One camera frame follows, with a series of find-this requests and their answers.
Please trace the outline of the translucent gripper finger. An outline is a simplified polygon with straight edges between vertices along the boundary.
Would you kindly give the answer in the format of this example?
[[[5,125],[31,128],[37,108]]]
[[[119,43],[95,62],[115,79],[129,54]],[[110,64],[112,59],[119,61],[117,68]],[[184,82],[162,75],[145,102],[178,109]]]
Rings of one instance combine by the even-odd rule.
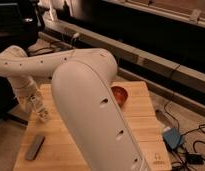
[[[41,121],[48,121],[50,119],[50,115],[44,106],[37,109],[37,114]]]
[[[26,101],[25,111],[27,113],[31,113],[33,111],[32,103],[29,100]]]

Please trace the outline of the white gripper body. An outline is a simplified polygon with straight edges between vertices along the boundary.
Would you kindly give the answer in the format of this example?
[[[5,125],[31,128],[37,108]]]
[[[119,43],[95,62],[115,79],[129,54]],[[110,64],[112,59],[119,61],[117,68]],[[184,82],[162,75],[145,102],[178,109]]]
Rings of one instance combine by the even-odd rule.
[[[22,108],[33,106],[38,101],[38,86],[32,77],[17,77],[14,83],[14,93]]]

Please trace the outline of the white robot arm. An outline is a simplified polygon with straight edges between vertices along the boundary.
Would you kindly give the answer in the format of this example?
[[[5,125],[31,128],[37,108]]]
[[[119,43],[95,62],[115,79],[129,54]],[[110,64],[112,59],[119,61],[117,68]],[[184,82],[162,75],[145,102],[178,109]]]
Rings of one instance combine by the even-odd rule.
[[[110,85],[113,55],[101,48],[29,57],[11,46],[0,53],[0,76],[18,96],[32,93],[25,79],[51,77],[55,106],[91,171],[151,171]]]

